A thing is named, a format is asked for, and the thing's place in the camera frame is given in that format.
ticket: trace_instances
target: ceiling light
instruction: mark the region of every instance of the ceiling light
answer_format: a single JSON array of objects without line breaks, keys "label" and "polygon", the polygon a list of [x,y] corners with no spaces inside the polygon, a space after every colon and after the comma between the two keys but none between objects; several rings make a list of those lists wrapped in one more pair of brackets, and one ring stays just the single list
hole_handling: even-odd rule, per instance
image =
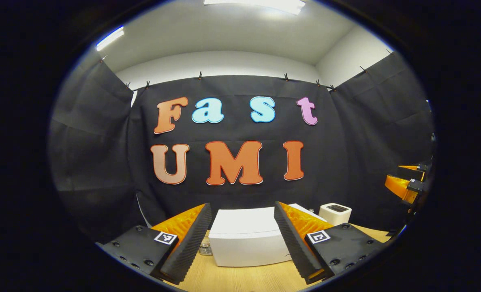
[{"label": "ceiling light", "polygon": [[300,0],[204,0],[205,5],[210,4],[250,4],[271,7],[287,13],[298,15],[305,2]]},{"label": "ceiling light", "polygon": [[120,26],[118,29],[113,31],[110,35],[107,35],[105,39],[102,39],[98,44],[96,44],[96,50],[100,51],[105,48],[108,44],[115,41],[117,38],[123,35],[123,26]]}]

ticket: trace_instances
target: wooden tabletop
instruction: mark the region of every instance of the wooden tabletop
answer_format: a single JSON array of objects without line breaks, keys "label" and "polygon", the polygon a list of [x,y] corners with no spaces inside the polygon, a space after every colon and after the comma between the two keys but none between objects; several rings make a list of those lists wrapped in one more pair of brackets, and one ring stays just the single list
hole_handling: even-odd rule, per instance
[{"label": "wooden tabletop", "polygon": [[[390,239],[387,231],[352,225],[380,242]],[[305,284],[292,260],[229,268],[217,266],[212,255],[197,253],[184,281],[179,285],[168,284],[189,292],[296,292],[317,283]]]}]

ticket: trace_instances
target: black curtain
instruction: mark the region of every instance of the black curtain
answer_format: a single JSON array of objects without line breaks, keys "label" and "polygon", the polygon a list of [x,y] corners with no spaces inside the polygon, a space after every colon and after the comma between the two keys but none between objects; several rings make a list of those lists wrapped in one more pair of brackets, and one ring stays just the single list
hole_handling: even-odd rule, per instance
[{"label": "black curtain", "polygon": [[[353,209],[351,222],[389,230],[402,224],[407,207],[385,186],[398,165],[431,158],[431,113],[422,88],[400,56],[392,53],[329,90],[314,83],[264,76],[209,76],[151,85],[133,93],[96,54],[66,80],[51,122],[49,155],[55,184],[81,228],[99,241],[135,224],[159,223],[196,205],[258,208],[274,201],[298,203],[316,212],[325,203]],[[255,123],[249,101],[271,97],[272,122]],[[188,98],[173,131],[156,135],[159,102]],[[224,120],[192,121],[195,104],[214,97]],[[314,126],[304,122],[298,99],[314,103]],[[210,155],[205,145],[223,141],[236,155],[244,141],[263,144],[259,185],[206,183]],[[286,141],[303,142],[305,176],[286,181]],[[150,147],[168,146],[166,165],[174,173],[174,144],[188,144],[187,176],[179,185],[159,181]]]},{"label": "black curtain", "polygon": [[53,108],[48,155],[67,210],[93,241],[145,224],[126,155],[133,92],[94,51],[64,81]]}]

